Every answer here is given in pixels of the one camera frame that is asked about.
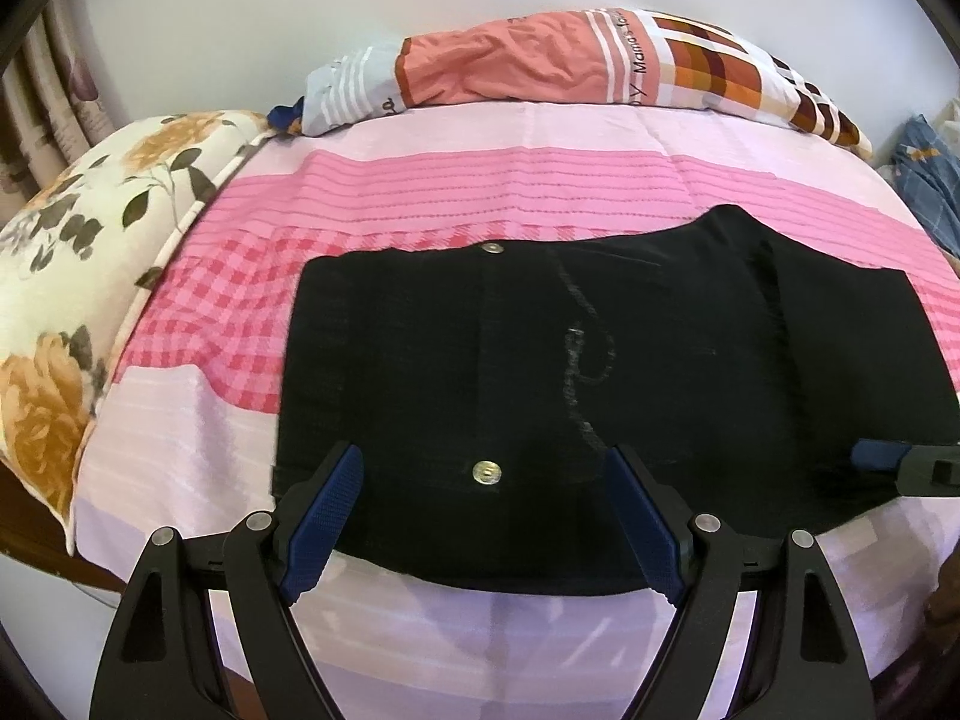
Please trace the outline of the black denim pants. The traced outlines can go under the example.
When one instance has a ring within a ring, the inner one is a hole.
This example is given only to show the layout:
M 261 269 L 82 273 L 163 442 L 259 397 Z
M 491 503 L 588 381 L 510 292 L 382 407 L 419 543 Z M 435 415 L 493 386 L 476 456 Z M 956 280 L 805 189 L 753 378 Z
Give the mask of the black denim pants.
M 641 236 L 311 260 L 274 489 L 345 440 L 364 479 L 344 553 L 458 589 L 612 595 L 643 585 L 605 494 L 612 445 L 693 509 L 781 536 L 892 499 L 861 442 L 957 437 L 901 271 L 724 205 Z

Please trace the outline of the pink checked bed sheet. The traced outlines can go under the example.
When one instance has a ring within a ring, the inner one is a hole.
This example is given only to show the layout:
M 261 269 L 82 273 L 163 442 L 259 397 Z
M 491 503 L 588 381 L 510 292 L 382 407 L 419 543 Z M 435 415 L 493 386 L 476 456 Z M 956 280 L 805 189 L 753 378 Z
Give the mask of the pink checked bed sheet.
M 117 575 L 155 528 L 265 509 L 302 270 L 667 231 L 718 206 L 820 254 L 901 271 L 958 403 L 958 281 L 877 172 L 802 133 L 694 110 L 480 103 L 267 143 L 187 234 L 127 343 L 80 466 L 76 539 Z M 892 499 L 814 532 L 867 665 L 907 648 L 957 543 L 951 500 Z M 612 595 L 458 589 L 337 544 L 296 621 L 352 718 L 612 718 L 667 628 L 646 585 Z

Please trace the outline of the blue plaid cloth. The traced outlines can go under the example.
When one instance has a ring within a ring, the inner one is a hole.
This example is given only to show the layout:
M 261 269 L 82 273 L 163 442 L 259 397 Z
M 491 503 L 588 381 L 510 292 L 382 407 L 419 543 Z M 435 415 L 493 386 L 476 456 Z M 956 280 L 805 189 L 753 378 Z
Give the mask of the blue plaid cloth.
M 940 249 L 958 257 L 958 158 L 923 115 L 901 130 L 892 166 L 900 199 Z

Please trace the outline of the floral cream quilt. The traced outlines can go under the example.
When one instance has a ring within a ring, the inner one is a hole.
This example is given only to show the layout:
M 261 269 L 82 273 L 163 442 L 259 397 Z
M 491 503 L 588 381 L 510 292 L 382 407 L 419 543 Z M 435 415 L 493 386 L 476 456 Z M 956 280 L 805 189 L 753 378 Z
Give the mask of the floral cream quilt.
M 272 133 L 242 109 L 132 122 L 3 227 L 2 463 L 67 546 L 83 450 L 149 294 Z

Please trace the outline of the orange plaid pillow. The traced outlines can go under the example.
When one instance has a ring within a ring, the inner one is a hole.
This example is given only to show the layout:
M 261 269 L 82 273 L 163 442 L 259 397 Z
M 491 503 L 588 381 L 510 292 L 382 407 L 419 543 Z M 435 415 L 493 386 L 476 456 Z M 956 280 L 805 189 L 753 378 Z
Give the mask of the orange plaid pillow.
M 302 135 L 421 106 L 483 101 L 712 110 L 872 156 L 861 127 L 784 60 L 720 26 L 588 8 L 374 44 L 311 71 Z

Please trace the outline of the small blue object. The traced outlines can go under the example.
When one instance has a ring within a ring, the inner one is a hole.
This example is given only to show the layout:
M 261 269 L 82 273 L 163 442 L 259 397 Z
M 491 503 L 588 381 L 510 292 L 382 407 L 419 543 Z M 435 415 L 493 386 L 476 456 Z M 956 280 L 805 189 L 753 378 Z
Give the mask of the small blue object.
M 304 106 L 302 98 L 291 106 L 275 106 L 267 114 L 268 125 L 278 133 L 299 135 L 302 126 L 302 106 Z

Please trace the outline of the beige curtain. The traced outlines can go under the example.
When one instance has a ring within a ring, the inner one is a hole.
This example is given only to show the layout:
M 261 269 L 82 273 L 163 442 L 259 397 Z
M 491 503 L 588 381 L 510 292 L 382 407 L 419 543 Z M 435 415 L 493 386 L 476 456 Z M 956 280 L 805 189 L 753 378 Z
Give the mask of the beige curtain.
M 70 0 L 50 0 L 2 73 L 3 220 L 114 130 Z

